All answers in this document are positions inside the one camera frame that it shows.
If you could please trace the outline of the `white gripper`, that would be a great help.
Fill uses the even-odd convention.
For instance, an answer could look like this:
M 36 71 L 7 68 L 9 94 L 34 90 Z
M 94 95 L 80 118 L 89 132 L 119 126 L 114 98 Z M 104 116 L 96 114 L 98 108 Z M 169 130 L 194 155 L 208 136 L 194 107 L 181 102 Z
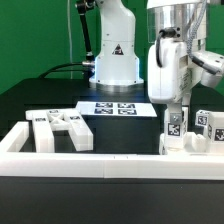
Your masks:
M 177 103 L 198 83 L 215 88 L 224 77 L 224 56 L 199 50 L 194 55 L 200 67 L 187 55 L 185 42 L 161 40 L 149 49 L 148 96 L 152 103 L 171 104 L 170 123 L 182 122 L 182 105 Z

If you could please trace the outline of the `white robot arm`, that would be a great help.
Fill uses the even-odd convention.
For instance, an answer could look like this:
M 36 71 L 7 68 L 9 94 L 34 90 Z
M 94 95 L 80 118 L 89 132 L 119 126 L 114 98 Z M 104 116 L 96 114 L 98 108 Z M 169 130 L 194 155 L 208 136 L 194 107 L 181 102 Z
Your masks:
M 115 91 L 141 85 L 134 51 L 135 16 L 121 0 L 95 0 L 101 16 L 101 50 L 94 87 Z M 224 58 L 205 49 L 209 0 L 148 0 L 155 42 L 148 53 L 148 95 L 168 107 L 168 121 L 180 124 L 183 107 L 198 83 L 214 88 L 224 77 Z

